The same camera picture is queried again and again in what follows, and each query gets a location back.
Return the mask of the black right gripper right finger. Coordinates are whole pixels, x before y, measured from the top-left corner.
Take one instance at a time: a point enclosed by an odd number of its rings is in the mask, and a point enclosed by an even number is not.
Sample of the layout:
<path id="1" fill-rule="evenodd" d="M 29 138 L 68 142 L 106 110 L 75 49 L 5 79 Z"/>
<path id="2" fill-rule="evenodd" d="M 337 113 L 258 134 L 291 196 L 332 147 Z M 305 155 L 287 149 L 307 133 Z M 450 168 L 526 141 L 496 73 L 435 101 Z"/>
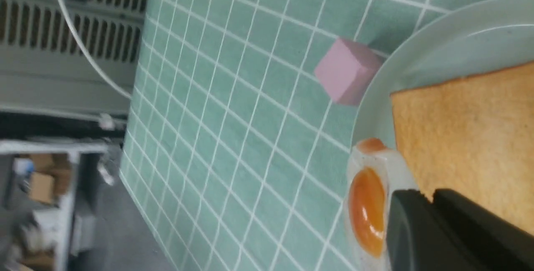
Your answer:
<path id="1" fill-rule="evenodd" d="M 532 271 L 533 235 L 452 189 L 438 189 L 433 205 L 463 249 L 487 271 Z"/>

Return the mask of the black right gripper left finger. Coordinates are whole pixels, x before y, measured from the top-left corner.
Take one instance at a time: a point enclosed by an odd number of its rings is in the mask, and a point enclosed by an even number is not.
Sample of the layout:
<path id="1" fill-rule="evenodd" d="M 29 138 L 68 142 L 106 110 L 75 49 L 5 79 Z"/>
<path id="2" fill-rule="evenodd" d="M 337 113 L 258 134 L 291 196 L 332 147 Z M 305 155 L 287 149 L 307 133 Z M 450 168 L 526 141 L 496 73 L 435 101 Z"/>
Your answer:
<path id="1" fill-rule="evenodd" d="M 430 201 L 418 190 L 396 190 L 390 201 L 386 248 L 393 271 L 494 271 L 479 244 L 488 211 L 454 190 Z"/>

